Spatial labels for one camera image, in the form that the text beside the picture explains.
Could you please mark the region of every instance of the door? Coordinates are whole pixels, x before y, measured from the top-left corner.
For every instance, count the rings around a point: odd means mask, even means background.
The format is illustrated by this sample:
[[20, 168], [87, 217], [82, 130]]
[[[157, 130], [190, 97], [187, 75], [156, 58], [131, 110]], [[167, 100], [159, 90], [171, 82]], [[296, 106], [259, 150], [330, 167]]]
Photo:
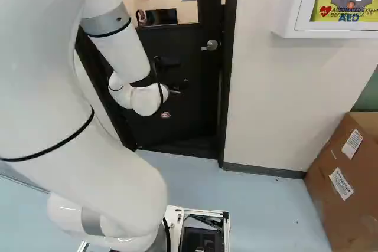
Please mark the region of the door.
[[[131, 129], [140, 148], [153, 149], [188, 140], [196, 141], [198, 146], [203, 144], [203, 139], [212, 144], [218, 121], [221, 0], [123, 1], [147, 56], [150, 60], [158, 59], [160, 83], [167, 85], [171, 92], [150, 117], [121, 107], [116, 115], [124, 117], [125, 127]], [[106, 74], [97, 76], [109, 78], [111, 70], [109, 66], [105, 69]], [[91, 80], [99, 81], [93, 76]], [[148, 83], [154, 83], [153, 79], [146, 78], [132, 85]], [[117, 123], [116, 129], [123, 127], [119, 120]]]

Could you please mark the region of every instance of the cable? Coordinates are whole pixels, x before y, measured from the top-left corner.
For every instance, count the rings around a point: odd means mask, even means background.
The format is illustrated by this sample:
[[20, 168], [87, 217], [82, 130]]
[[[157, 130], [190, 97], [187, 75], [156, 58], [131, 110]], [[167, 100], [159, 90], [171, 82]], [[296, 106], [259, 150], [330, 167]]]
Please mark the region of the cable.
[[88, 118], [88, 120], [83, 124], [82, 127], [80, 127], [77, 131], [75, 131], [72, 135], [70, 135], [69, 137], [65, 138], [64, 140], [60, 141], [58, 144], [55, 144], [47, 149], [44, 149], [38, 153], [33, 153], [32, 155], [28, 155], [28, 156], [22, 156], [20, 158], [13, 158], [13, 159], [10, 159], [10, 158], [2, 158], [0, 157], [0, 161], [4, 161], [4, 162], [24, 162], [24, 161], [28, 161], [30, 159], [35, 159], [35, 158], [39, 158], [40, 156], [43, 156], [43, 155], [46, 155], [47, 153], [50, 153], [62, 146], [64, 146], [65, 144], [67, 144], [69, 141], [75, 139], [76, 137], [78, 137], [79, 134], [81, 134], [82, 131], [84, 131], [88, 125], [92, 122], [94, 116], [95, 116], [95, 111], [93, 110], [92, 106], [90, 107], [91, 108], [91, 113], [90, 113], [90, 116]]
[[154, 76], [155, 82], [158, 84], [159, 94], [160, 94], [160, 107], [161, 107], [164, 103], [164, 95], [163, 95], [163, 91], [161, 89], [160, 81], [159, 81], [159, 78], [158, 78], [158, 73], [156, 71], [156, 66], [155, 66], [155, 62], [157, 61], [158, 58], [159, 58], [158, 56], [155, 56], [154, 62], [150, 62], [149, 64], [151, 65], [152, 75]]
[[165, 217], [163, 218], [164, 228], [165, 228], [165, 236], [167, 238], [167, 252], [171, 252], [171, 234], [170, 234], [170, 227], [167, 224], [167, 220]]

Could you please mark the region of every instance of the baseboard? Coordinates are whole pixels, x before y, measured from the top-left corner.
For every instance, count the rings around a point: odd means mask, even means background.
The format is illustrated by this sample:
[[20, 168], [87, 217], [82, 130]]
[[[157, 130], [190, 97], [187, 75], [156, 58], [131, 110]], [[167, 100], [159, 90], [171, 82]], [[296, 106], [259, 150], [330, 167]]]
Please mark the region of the baseboard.
[[247, 174], [261, 174], [293, 179], [304, 179], [306, 175], [306, 172], [304, 171], [292, 171], [289, 169], [278, 168], [264, 168], [262, 166], [240, 165], [238, 163], [231, 162], [225, 162], [223, 164], [223, 169], [225, 171], [245, 172]]

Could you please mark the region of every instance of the barcode label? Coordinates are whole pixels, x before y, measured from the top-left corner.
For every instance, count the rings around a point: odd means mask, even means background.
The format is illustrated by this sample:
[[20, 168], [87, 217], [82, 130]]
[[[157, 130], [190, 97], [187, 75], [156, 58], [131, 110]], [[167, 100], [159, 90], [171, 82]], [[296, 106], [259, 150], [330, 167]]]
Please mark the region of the barcode label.
[[339, 168], [336, 168], [329, 177], [336, 191], [340, 194], [344, 201], [354, 193], [352, 186], [350, 186], [350, 184], [346, 181]]
[[359, 146], [361, 145], [363, 139], [364, 137], [362, 137], [360, 132], [357, 129], [355, 129], [349, 136], [347, 142], [345, 143], [341, 151], [345, 153], [345, 155], [348, 158], [353, 159], [353, 156], [356, 153]]

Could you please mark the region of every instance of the cardboard box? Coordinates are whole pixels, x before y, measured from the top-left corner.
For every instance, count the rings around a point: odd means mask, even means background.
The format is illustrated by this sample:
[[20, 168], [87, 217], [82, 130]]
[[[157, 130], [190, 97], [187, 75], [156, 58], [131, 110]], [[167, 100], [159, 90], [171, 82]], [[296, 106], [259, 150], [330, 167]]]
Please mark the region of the cardboard box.
[[378, 251], [378, 113], [347, 113], [305, 183], [334, 251]]

